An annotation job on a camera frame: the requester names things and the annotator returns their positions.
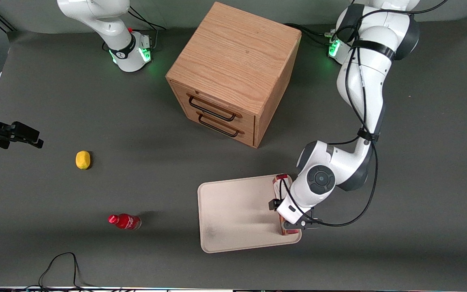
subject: black metal handle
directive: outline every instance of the black metal handle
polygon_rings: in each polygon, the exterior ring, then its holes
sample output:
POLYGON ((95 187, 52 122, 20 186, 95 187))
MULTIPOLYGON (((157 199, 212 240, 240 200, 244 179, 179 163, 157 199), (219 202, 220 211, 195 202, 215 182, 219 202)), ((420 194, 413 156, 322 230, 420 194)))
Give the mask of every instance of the black metal handle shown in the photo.
POLYGON ((226 122, 231 122, 232 120, 234 120, 235 118, 235 114, 232 114, 232 117, 231 118, 227 118, 225 116, 222 116, 220 114, 216 114, 214 113, 213 111, 209 111, 208 109, 205 109, 204 107, 200 107, 199 105, 195 105, 194 103, 192 103, 192 101, 194 100, 194 97, 192 95, 189 94, 189 104, 191 104, 192 107, 195 107, 196 109, 199 109, 201 111, 204 111, 205 113, 209 114, 209 115, 213 115, 215 116, 216 118, 220 118, 221 120, 225 120, 226 122))
POLYGON ((227 135, 228 137, 231 137, 231 138, 237 137, 237 135, 239 134, 239 130, 237 130, 237 131, 235 131, 235 133, 231 134, 231 133, 228 133, 227 131, 223 131, 222 129, 219 129, 217 127, 214 127, 214 126, 210 125, 208 122, 203 122, 201 120, 202 117, 203 117, 203 115, 200 114, 199 118, 198 118, 199 123, 206 126, 206 127, 211 128, 212 130, 218 131, 219 133, 227 135))

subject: lemon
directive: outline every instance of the lemon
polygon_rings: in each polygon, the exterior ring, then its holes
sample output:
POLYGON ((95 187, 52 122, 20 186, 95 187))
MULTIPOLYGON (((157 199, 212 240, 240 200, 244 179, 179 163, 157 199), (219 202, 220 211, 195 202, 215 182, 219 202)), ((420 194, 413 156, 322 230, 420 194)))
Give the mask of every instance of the lemon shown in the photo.
POLYGON ((75 158, 75 164, 82 170, 87 170, 91 164, 91 157, 88 151, 80 151, 75 158))

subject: red bottle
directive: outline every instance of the red bottle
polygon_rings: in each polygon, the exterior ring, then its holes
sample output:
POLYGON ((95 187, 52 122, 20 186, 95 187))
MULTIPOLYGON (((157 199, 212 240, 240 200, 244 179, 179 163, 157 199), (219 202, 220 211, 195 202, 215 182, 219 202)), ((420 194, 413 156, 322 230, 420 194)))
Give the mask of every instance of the red bottle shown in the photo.
POLYGON ((115 224, 120 229, 138 229, 141 226, 141 219, 138 216, 129 214, 111 215, 107 219, 109 223, 115 224))

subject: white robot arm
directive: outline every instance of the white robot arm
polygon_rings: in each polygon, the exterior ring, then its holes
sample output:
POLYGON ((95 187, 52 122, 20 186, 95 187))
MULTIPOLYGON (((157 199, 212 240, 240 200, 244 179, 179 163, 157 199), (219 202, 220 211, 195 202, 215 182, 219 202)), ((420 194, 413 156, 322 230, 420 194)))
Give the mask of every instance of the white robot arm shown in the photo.
POLYGON ((149 37, 129 31, 118 18, 129 10, 129 0, 57 0, 57 4, 64 15, 93 28, 102 37, 122 71, 137 71, 151 61, 149 37))
MULTIPOLYGON (((404 11, 417 2, 375 0, 371 1, 374 7, 353 4, 339 17, 337 30, 353 26, 371 11, 380 8, 404 11)), ((384 113, 383 82, 392 62, 406 57, 417 45, 419 26, 404 13, 374 13, 363 18, 359 29, 342 30, 337 37, 350 44, 338 75, 338 91, 357 112, 363 126, 353 153, 321 141, 304 148, 297 163, 300 173, 289 189, 291 195, 286 195, 276 209, 287 220, 286 229, 304 227, 304 213, 326 199, 336 185, 352 191, 365 183, 384 113)))

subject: beige tray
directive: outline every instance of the beige tray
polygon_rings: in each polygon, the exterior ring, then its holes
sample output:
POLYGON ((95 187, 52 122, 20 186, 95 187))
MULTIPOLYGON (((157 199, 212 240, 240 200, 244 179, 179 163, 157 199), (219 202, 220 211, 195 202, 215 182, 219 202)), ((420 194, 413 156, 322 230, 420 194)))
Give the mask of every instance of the beige tray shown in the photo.
POLYGON ((206 253, 297 243, 302 232, 282 235, 275 198, 275 175, 206 182, 198 188, 199 233, 206 253))

